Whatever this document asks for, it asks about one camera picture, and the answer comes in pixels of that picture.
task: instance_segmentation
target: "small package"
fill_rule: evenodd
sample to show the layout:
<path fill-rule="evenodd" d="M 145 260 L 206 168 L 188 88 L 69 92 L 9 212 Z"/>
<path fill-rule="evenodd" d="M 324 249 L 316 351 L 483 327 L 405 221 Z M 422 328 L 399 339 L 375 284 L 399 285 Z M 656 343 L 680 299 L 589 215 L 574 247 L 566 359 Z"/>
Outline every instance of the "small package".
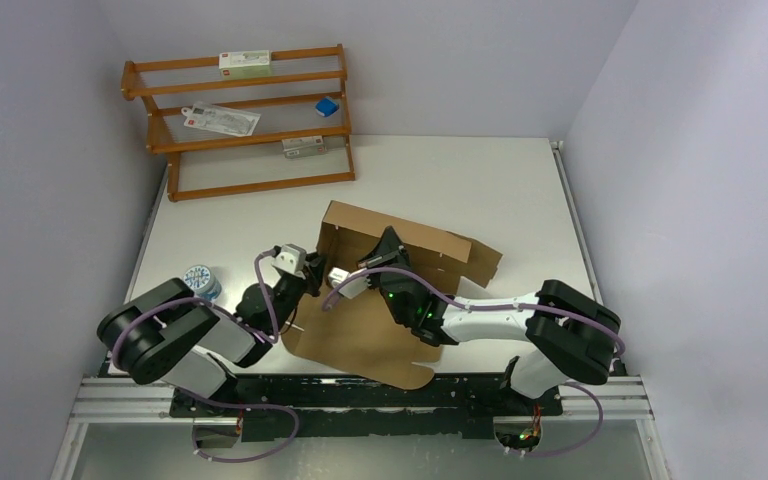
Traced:
<path fill-rule="evenodd" d="M 321 135 L 288 138 L 281 140 L 281 144 L 284 146 L 284 156 L 290 159 L 322 155 L 328 151 Z"/>
<path fill-rule="evenodd" d="M 340 104 L 334 101 L 331 97 L 325 97 L 314 106 L 316 113 L 322 117 L 330 117 L 337 110 L 340 109 Z"/>
<path fill-rule="evenodd" d="M 222 80 L 267 77 L 272 75 L 269 50 L 225 52 L 219 54 L 219 75 Z"/>
<path fill-rule="evenodd" d="M 181 113 L 185 117 L 185 127 L 224 133 L 234 137 L 251 135 L 260 120 L 259 113 L 217 107 L 204 102 L 196 102 L 192 108 L 184 107 Z"/>

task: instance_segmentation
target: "white wall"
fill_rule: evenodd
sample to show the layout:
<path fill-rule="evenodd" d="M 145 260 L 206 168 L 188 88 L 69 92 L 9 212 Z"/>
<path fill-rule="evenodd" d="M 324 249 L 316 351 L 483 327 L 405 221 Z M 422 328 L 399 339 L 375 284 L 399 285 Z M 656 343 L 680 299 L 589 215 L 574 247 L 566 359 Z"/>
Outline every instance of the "white wall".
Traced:
<path fill-rule="evenodd" d="M 561 138 L 636 0 L 102 0 L 135 61 L 343 43 L 355 133 Z"/>
<path fill-rule="evenodd" d="M 159 181 L 125 59 L 96 2 L 0 0 L 0 479 L 50 475 Z"/>
<path fill-rule="evenodd" d="M 565 157 L 675 478 L 768 478 L 768 1 L 641 0 Z"/>

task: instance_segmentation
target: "blue sponge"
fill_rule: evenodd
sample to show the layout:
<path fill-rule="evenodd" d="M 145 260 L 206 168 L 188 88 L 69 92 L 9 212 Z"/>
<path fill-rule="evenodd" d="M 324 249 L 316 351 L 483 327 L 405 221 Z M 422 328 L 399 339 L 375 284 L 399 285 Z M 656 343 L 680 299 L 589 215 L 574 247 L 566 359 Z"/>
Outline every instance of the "blue sponge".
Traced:
<path fill-rule="evenodd" d="M 340 105 L 338 105 L 331 97 L 325 97 L 316 104 L 316 113 L 323 117 L 331 116 L 339 109 Z"/>

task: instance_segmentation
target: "white tabletop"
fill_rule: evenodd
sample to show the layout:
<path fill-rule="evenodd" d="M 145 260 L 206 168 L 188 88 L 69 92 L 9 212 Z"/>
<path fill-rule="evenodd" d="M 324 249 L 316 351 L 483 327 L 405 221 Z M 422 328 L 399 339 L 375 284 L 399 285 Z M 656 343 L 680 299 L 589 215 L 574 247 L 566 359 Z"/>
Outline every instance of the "white tabletop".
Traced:
<path fill-rule="evenodd" d="M 284 243 L 312 250 L 331 200 L 457 232 L 501 251 L 498 273 L 487 289 L 493 297 L 532 292 L 550 278 L 592 296 L 548 140 L 353 136 L 352 146 L 355 182 L 178 203 L 164 195 L 133 296 L 204 264 L 222 283 L 218 303 L 233 311 L 256 281 L 255 255 Z M 229 183 L 215 180 L 215 186 Z M 266 263 L 263 271 L 267 282 L 278 279 Z M 501 372 L 530 348 L 525 342 L 476 340 L 444 347 L 433 366 L 438 373 Z M 238 371 L 340 373 L 295 357 L 281 344 Z"/>

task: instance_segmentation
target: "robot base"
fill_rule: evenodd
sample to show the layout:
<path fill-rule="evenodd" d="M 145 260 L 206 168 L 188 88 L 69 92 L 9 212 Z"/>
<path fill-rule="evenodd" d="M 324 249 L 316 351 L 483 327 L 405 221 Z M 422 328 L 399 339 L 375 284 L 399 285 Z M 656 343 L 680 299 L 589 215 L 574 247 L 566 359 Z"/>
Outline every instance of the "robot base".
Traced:
<path fill-rule="evenodd" d="M 531 417 L 535 404 L 501 388 L 503 374 L 439 374 L 412 391 L 356 376 L 241 375 L 238 380 L 237 391 L 245 402 L 296 408 L 299 437 L 460 433 L 465 439 L 493 439 L 494 417 Z M 536 403 L 543 416 L 563 413 L 557 387 Z M 169 411 L 174 418 L 238 413 L 206 406 L 177 390 Z M 284 413 L 249 411 L 244 414 L 241 441 L 271 441 L 291 429 L 292 419 Z"/>

